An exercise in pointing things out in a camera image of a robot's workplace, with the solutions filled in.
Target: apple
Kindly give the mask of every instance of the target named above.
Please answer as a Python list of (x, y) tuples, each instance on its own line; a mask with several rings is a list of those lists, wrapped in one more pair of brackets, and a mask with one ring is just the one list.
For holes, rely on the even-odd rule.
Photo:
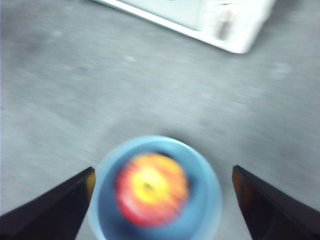
[(158, 153), (135, 156), (116, 176), (115, 198), (122, 215), (140, 227), (174, 220), (188, 197), (183, 168)]

